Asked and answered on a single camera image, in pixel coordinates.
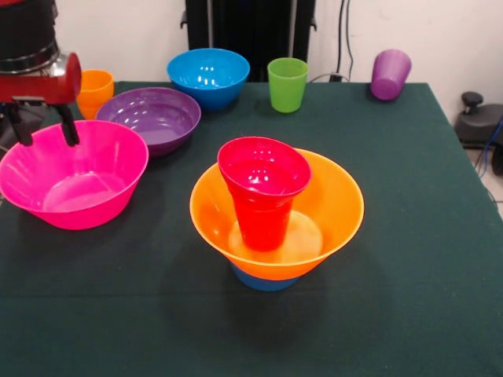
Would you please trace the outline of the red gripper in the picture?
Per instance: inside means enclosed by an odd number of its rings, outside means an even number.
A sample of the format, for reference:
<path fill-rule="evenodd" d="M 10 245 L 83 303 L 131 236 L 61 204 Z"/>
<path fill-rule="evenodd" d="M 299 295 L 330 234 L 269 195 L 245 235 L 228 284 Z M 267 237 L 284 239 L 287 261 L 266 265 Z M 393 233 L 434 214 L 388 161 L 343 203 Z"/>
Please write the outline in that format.
<path fill-rule="evenodd" d="M 79 144 L 79 135 L 70 108 L 80 93 L 82 69 L 76 53 L 64 54 L 40 71 L 23 75 L 1 75 L 1 102 L 5 103 L 5 116 L 17 140 L 31 146 L 33 138 L 26 122 L 20 115 L 16 101 L 38 101 L 55 104 L 61 118 L 61 129 L 70 147 Z"/>

